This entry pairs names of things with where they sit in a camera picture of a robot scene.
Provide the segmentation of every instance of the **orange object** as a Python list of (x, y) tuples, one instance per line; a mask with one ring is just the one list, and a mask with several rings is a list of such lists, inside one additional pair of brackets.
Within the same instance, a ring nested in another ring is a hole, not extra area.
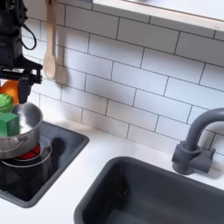
[(10, 95), (13, 99), (13, 104), (18, 104), (18, 82), (15, 80), (7, 80), (0, 89), (1, 94)]

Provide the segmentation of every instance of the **pan handle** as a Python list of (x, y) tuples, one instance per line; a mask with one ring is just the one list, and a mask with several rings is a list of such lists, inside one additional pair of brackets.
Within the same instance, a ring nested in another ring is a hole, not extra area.
[(23, 142), (25, 142), (27, 139), (28, 139), (27, 136), (25, 136), (25, 137), (23, 137), (23, 138), (21, 138), (21, 139), (18, 139), (18, 140), (20, 141), (20, 143), (19, 143), (15, 148), (10, 149), (10, 150), (0, 150), (0, 151), (1, 151), (1, 153), (6, 153), (6, 152), (9, 152), (9, 151), (14, 151), (14, 150), (16, 150), (16, 149), (17, 149)]

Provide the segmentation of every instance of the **dark gray sink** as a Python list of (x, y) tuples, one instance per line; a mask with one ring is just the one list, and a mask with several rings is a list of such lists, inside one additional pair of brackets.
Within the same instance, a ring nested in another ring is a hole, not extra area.
[(224, 192), (130, 157), (109, 161), (75, 224), (224, 224)]

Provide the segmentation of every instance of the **shelf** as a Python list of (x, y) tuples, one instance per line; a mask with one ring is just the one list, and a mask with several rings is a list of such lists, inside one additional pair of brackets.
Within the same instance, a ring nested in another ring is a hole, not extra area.
[(166, 18), (190, 25), (198, 25), (224, 32), (224, 20), (202, 17), (175, 10), (162, 9), (155, 6), (149, 6), (143, 3), (133, 3), (123, 0), (93, 0), (95, 4), (101, 4), (108, 7), (117, 8), (125, 11), (133, 11), (158, 18)]

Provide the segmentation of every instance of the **green object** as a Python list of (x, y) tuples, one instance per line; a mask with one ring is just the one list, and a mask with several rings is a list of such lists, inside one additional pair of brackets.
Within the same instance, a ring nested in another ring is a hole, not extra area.
[(0, 114), (0, 137), (12, 137), (19, 134), (18, 116), (12, 113)]
[(13, 99), (8, 94), (0, 94), (0, 113), (9, 113), (13, 110)]

